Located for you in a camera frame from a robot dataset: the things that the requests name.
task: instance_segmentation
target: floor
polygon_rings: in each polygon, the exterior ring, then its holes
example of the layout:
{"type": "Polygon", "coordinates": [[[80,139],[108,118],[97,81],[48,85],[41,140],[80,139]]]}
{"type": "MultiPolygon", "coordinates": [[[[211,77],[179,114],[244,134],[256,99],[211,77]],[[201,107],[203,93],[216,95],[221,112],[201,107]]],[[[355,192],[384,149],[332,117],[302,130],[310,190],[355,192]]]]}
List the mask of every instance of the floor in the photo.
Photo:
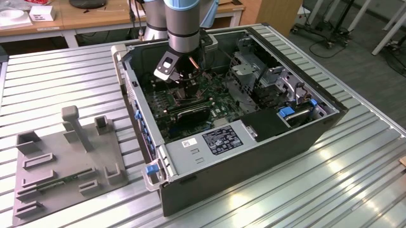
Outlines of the floor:
{"type": "MultiPolygon", "coordinates": [[[[315,2],[316,0],[304,0],[304,6],[312,8],[315,2]]],[[[324,1],[319,10],[320,14],[323,14],[328,2],[328,0],[324,1]]],[[[340,2],[331,21],[336,20],[343,8],[344,3],[340,2]]],[[[356,13],[358,8],[352,7],[343,22],[344,28],[348,27],[356,13]]],[[[316,57],[308,51],[310,45],[319,41],[320,37],[308,34],[306,31],[299,31],[297,34],[291,34],[288,39],[372,105],[406,128],[406,78],[388,67],[384,60],[384,56],[387,56],[384,51],[378,56],[371,55],[372,49],[386,34],[382,30],[384,25],[384,21],[366,14],[351,33],[354,39],[350,41],[347,48],[328,59],[316,57]]],[[[403,35],[406,35],[406,32],[398,31],[394,40],[398,40],[403,35]]],[[[312,51],[320,56],[330,56],[340,48],[340,46],[335,46],[327,50],[320,45],[315,45],[312,51]]],[[[406,64],[406,54],[402,54],[399,58],[406,64]]]]}

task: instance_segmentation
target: green circuit board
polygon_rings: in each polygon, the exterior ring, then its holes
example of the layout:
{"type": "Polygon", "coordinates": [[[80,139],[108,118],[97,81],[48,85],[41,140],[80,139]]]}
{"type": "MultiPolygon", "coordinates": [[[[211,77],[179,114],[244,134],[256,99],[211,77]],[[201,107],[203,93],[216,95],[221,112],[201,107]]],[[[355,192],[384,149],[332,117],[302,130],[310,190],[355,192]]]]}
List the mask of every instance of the green circuit board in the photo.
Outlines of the green circuit board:
{"type": "Polygon", "coordinates": [[[216,120],[221,119],[221,123],[227,123],[243,115],[223,81],[221,75],[204,74],[188,82],[185,92],[169,86],[161,91],[155,91],[155,85],[144,90],[145,100],[165,143],[215,128],[216,120]],[[209,108],[208,118],[199,123],[179,127],[177,114],[196,108],[209,108]]]}

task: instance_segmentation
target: motherboard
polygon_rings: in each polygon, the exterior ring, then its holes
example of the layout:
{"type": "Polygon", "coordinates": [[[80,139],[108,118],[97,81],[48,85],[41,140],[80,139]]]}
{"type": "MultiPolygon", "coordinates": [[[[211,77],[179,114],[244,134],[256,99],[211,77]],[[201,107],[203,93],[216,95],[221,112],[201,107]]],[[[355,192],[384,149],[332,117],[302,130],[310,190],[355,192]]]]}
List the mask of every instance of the motherboard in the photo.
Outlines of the motherboard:
{"type": "Polygon", "coordinates": [[[224,77],[204,72],[183,85],[148,79],[145,100],[167,143],[219,127],[244,114],[228,93],[224,77]]]}

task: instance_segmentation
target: aluminum extrusion table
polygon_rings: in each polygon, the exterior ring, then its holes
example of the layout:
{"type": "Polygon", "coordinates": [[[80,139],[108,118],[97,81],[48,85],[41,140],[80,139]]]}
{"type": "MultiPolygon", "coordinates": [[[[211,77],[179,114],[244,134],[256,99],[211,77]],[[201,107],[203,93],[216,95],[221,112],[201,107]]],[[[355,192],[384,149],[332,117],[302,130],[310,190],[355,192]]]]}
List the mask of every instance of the aluminum extrusion table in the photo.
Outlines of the aluminum extrusion table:
{"type": "Polygon", "coordinates": [[[271,27],[252,27],[350,108],[310,150],[164,218],[141,179],[109,52],[116,43],[12,56],[0,77],[0,228],[12,226],[16,134],[61,131],[54,117],[66,104],[77,105],[81,124],[97,115],[113,119],[129,184],[24,227],[406,226],[404,130],[271,27]]]}

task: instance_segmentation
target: barcode sticker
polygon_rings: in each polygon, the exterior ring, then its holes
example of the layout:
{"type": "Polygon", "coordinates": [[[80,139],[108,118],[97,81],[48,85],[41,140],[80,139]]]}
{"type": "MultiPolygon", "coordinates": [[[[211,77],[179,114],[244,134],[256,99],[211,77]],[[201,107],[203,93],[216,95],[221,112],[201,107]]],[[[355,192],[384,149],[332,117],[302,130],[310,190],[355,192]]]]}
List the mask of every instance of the barcode sticker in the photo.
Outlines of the barcode sticker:
{"type": "Polygon", "coordinates": [[[196,144],[196,143],[197,143],[196,139],[195,139],[195,138],[191,138],[191,139],[188,139],[188,140],[184,140],[184,141],[181,142],[181,145],[183,145],[183,147],[185,148],[185,147],[188,147],[188,146],[191,146],[191,145],[193,145],[193,144],[196,144]]]}
{"type": "Polygon", "coordinates": [[[58,27],[48,27],[48,28],[37,28],[37,31],[48,31],[48,30],[57,30],[60,29],[58,27]]]}

